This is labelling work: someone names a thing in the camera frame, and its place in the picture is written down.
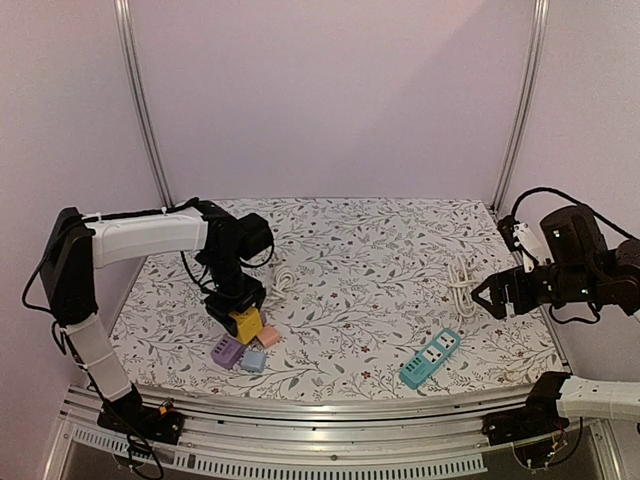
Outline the yellow cube plug adapter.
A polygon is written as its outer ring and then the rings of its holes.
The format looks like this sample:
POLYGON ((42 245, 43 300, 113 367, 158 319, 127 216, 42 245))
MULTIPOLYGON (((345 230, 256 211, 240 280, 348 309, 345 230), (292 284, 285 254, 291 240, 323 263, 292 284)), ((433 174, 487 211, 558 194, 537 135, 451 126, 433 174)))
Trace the yellow cube plug adapter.
POLYGON ((263 329, 263 320, 258 308, 251 306, 244 312, 231 312, 229 335, 243 345, 249 344, 263 329))

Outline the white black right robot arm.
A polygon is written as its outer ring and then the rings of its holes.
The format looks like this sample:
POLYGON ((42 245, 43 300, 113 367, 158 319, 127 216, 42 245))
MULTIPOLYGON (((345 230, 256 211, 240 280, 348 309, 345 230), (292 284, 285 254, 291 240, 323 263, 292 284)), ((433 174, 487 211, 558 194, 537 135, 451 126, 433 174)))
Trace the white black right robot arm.
MULTIPOLYGON (((595 325, 606 306, 625 315, 639 312, 639 240, 589 205, 556 188, 535 187, 520 194, 522 203, 547 192, 567 201, 567 206, 540 222, 544 235, 535 234, 516 218, 513 207, 498 223, 511 252, 522 263, 487 277, 471 292, 472 300, 492 317, 509 312, 524 315, 542 306, 548 314, 569 304, 584 304, 595 325)), ((517 427, 537 436, 550 424, 565 426, 571 418, 598 418, 638 422, 639 384, 579 377, 568 372, 545 372, 518 412, 517 427)))

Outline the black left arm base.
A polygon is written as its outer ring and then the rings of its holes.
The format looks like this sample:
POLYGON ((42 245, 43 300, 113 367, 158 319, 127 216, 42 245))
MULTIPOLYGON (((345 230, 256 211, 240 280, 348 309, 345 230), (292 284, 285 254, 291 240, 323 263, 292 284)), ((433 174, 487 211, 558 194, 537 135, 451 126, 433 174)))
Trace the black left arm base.
POLYGON ((97 420, 104 429, 169 445, 178 444, 184 423, 185 416, 174 408, 171 399, 160 406, 146 406, 135 387, 118 400, 104 400, 97 420))

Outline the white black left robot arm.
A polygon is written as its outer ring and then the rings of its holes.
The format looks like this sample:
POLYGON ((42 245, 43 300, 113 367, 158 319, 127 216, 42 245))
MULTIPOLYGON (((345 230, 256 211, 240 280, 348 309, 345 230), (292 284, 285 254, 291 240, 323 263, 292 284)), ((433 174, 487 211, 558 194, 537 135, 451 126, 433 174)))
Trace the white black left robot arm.
POLYGON ((207 313, 236 340, 246 343, 240 323, 257 315, 266 297, 262 283, 247 274, 251 259, 274 251, 266 219, 236 218, 211 201, 192 198, 155 210, 86 216, 63 209, 36 269, 50 314, 86 369, 97 391, 111 403, 111 419, 128 434, 148 426, 148 412, 99 318, 94 272, 123 261, 173 252, 193 252, 214 286, 204 287, 207 313))

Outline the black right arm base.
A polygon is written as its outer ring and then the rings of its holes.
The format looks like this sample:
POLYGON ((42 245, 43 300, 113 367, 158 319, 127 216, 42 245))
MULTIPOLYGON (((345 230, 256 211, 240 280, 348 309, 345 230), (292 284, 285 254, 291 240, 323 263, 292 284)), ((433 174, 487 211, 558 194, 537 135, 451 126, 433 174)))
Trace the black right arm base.
POLYGON ((559 414, 556 402, 560 389, 570 374, 546 372, 533 385, 523 406, 486 414, 482 418, 481 433, 491 446, 530 440, 546 434, 558 434, 541 443, 514 449, 516 460, 529 470, 547 468, 561 448, 568 418, 559 414))

